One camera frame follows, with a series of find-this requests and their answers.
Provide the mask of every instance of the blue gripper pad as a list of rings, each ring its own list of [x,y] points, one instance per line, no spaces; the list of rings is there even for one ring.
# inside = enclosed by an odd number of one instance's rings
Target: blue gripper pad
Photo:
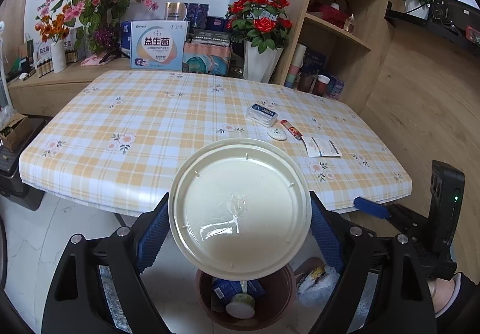
[[[333,266],[337,273],[342,273],[345,264],[340,241],[314,200],[311,201],[310,228],[327,265]]]
[[[355,208],[359,209],[360,211],[368,213],[369,215],[375,216],[379,219],[388,219],[390,217],[390,212],[388,212],[387,207],[364,199],[363,197],[357,197],[353,201],[353,204]]]
[[[165,203],[138,242],[135,266],[139,273],[153,265],[169,231],[169,206]]]

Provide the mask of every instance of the red basket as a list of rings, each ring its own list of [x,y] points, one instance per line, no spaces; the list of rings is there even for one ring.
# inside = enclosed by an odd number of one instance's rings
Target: red basket
[[[323,0],[313,0],[313,2],[309,5],[308,12],[311,12],[314,14],[321,13],[322,15],[319,16],[321,19],[343,29],[343,26],[345,25],[345,21],[351,15],[350,5],[348,0],[344,0],[344,1],[347,7],[345,12],[341,12],[331,7],[330,4],[324,4]]]

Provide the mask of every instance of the white pole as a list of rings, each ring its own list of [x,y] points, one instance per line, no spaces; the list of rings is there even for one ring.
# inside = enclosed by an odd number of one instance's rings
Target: white pole
[[[10,106],[13,107],[11,103],[11,98],[10,98],[10,93],[8,91],[8,86],[7,86],[7,79],[5,77],[5,68],[3,67],[3,38],[2,38],[2,33],[3,30],[5,29],[5,23],[3,21],[0,21],[0,72],[1,72],[1,78],[2,78],[2,83],[3,83],[3,88],[5,89],[5,95],[7,96],[7,102]]]

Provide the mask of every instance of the paper card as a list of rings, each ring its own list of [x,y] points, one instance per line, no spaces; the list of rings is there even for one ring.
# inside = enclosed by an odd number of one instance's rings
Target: paper card
[[[342,153],[331,140],[319,139],[317,137],[302,137],[309,157],[341,157]]]

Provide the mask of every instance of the cream round lid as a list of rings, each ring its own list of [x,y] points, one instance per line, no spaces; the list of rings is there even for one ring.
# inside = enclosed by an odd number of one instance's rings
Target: cream round lid
[[[226,280],[276,272],[302,246],[311,222],[307,182],[272,144],[248,138],[203,147],[180,167],[170,228],[183,255]]]

